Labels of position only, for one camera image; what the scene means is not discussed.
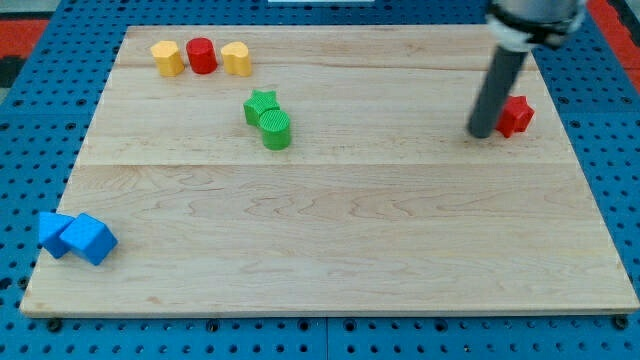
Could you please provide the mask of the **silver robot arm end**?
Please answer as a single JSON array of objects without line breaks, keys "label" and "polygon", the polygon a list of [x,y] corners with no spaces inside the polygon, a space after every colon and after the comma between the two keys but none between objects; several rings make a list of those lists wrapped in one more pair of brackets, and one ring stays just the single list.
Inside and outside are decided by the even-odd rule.
[{"label": "silver robot arm end", "polygon": [[581,26],[586,0],[490,0],[486,23],[503,49],[560,48]]}]

